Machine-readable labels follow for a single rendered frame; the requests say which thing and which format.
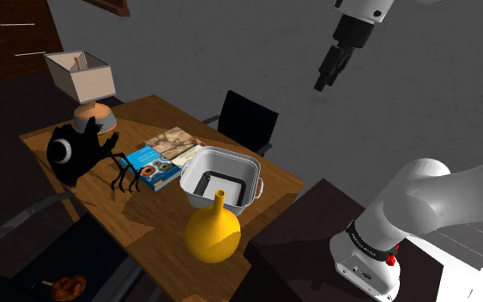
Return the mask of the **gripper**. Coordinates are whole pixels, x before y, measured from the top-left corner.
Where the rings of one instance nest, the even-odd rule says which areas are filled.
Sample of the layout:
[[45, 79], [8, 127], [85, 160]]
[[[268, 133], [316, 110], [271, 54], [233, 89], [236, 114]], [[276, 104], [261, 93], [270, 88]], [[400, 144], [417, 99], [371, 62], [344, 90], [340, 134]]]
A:
[[337, 76], [345, 69], [353, 48], [363, 48], [371, 36], [374, 25], [354, 18], [349, 15], [342, 15], [333, 33], [337, 45], [329, 48], [318, 72], [319, 77], [314, 88], [322, 92], [326, 86], [332, 86]]

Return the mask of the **black chair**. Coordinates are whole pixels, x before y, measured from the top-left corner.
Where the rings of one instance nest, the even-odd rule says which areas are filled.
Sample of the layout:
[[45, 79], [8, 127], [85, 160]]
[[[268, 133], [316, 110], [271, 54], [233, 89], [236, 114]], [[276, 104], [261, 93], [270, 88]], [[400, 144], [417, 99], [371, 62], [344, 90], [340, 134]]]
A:
[[217, 130], [250, 151], [264, 156], [270, 143], [279, 113], [228, 90], [219, 115], [203, 120], [218, 122]]

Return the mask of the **white square pot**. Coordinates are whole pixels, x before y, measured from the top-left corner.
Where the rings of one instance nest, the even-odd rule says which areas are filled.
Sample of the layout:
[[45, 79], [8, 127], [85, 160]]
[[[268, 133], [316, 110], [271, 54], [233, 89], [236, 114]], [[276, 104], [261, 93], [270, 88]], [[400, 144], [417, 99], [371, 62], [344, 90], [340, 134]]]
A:
[[207, 146], [183, 165], [180, 187], [195, 208], [211, 206], [215, 192], [223, 190], [224, 207], [239, 216], [263, 193], [260, 171], [253, 157]]

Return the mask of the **beige map-cover book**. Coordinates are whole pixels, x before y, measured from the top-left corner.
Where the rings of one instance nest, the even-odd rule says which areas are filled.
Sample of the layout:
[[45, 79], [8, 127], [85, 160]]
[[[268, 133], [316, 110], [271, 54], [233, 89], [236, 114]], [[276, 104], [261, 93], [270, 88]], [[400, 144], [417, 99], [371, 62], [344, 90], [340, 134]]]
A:
[[145, 144], [167, 160], [182, 168], [206, 144], [179, 127], [174, 127], [147, 141]]

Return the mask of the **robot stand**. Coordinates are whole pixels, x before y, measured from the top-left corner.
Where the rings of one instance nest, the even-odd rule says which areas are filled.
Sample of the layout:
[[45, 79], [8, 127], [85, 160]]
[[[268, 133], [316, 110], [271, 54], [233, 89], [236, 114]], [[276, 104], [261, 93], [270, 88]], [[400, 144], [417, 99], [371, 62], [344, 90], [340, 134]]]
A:
[[363, 207], [321, 179], [251, 239], [230, 302], [375, 302], [335, 270], [331, 237]]

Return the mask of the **blue book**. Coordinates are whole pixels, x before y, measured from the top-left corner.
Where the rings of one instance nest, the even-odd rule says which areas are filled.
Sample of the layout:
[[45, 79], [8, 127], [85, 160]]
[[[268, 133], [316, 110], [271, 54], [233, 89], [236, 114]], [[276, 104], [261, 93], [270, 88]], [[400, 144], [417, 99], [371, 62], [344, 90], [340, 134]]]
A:
[[153, 191], [162, 189], [181, 174], [180, 167], [149, 146], [125, 155], [121, 164], [123, 167], [131, 164], [130, 171], [138, 172], [139, 179], [133, 181], [135, 187], [145, 184]]

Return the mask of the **yellow round vase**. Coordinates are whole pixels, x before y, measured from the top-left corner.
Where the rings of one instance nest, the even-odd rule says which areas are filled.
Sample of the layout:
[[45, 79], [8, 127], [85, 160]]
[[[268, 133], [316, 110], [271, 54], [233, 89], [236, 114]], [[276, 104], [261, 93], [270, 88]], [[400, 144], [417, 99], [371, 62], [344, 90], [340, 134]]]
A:
[[238, 248], [240, 224], [237, 216], [224, 207], [225, 197], [224, 190], [217, 190], [214, 193], [214, 203], [198, 209], [186, 226], [186, 246], [201, 262], [222, 262]]

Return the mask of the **wooden desk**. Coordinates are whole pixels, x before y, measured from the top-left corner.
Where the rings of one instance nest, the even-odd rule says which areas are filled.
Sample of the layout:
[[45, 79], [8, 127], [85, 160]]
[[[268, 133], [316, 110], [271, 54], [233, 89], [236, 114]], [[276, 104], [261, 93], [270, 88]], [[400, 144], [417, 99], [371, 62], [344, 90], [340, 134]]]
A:
[[[156, 95], [113, 107], [120, 137], [116, 151], [130, 154], [149, 138], [175, 126], [209, 146], [250, 154], [235, 141]], [[79, 178], [72, 194], [125, 248], [146, 273], [177, 302], [225, 302], [250, 269], [244, 257], [249, 240], [287, 209], [304, 183], [259, 157], [263, 193], [240, 216], [241, 240], [227, 260], [196, 260], [185, 243], [185, 228], [195, 212], [177, 180], [154, 192], [141, 184], [134, 192], [112, 190], [119, 174], [112, 160], [103, 160]]]

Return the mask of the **table lamp with square shade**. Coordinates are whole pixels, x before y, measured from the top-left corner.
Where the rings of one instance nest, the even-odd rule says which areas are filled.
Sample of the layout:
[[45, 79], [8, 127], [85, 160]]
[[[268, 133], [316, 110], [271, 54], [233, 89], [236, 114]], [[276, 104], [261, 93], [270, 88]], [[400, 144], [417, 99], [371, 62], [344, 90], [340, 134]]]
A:
[[101, 124], [100, 134], [113, 130], [117, 119], [112, 109], [99, 100], [116, 95], [109, 64], [86, 51], [65, 51], [44, 55], [57, 88], [75, 100], [74, 127], [83, 132], [88, 120]]

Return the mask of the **black bird figure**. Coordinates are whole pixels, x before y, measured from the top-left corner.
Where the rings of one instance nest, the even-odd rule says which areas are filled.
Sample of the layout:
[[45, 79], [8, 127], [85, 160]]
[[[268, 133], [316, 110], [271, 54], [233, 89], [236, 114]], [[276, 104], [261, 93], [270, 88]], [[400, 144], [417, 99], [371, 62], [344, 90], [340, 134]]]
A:
[[99, 162], [111, 158], [120, 169], [118, 176], [112, 181], [124, 192], [123, 180], [129, 169], [135, 174], [130, 182], [129, 193], [135, 187], [139, 191], [141, 168], [136, 169], [124, 153], [114, 153], [113, 149], [118, 142], [119, 133], [115, 131], [103, 145], [100, 145], [98, 134], [102, 125], [91, 117], [82, 133], [78, 133], [71, 124], [56, 127], [47, 145], [46, 156], [50, 167], [57, 179], [71, 188], [75, 188], [79, 177], [88, 173]]

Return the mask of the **brown chest of drawers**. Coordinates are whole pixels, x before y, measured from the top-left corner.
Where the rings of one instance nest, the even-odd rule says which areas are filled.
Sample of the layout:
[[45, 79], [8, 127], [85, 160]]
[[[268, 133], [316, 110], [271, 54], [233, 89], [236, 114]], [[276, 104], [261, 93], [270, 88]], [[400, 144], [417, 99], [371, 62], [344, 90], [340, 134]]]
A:
[[0, 79], [47, 73], [62, 50], [47, 0], [0, 0]]

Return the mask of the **brown round object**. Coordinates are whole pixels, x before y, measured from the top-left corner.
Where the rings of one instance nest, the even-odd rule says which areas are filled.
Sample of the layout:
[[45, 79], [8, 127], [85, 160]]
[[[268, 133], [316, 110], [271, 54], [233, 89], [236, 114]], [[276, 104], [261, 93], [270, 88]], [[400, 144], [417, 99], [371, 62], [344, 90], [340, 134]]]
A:
[[51, 297], [57, 302], [68, 302], [79, 297], [85, 290], [87, 279], [82, 275], [65, 276], [57, 281], [42, 281], [51, 287]]

